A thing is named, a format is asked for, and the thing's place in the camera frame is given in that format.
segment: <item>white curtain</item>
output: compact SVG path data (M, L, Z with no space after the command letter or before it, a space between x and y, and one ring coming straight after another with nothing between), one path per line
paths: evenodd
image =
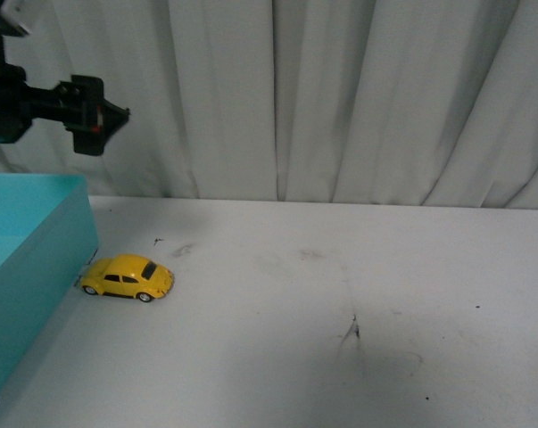
M92 194L538 208L538 0L52 0L31 86L104 80L101 158L35 120L0 171Z

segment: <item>car wheel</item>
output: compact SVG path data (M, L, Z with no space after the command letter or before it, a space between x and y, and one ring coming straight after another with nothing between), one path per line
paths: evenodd
M150 296L147 292L139 292L137 294L138 299L140 299L143 303L149 303L153 300L153 297Z
M82 290L84 290L86 294L90 294L91 296L96 296L98 294L98 292L94 288L88 285L85 285L84 287L82 287Z

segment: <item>turquoise box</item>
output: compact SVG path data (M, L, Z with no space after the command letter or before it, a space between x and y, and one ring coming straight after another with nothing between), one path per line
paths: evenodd
M83 177L0 174L0 389L97 246Z

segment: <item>toy car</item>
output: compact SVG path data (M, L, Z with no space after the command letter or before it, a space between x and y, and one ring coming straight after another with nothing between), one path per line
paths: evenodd
M80 280L87 294L129 297L150 302L164 297L174 283L173 273L162 265L134 254L100 259Z

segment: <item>white table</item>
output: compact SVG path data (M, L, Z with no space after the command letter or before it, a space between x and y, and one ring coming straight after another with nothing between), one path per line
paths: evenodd
M538 427L538 211L91 201L174 290L71 289L0 427Z

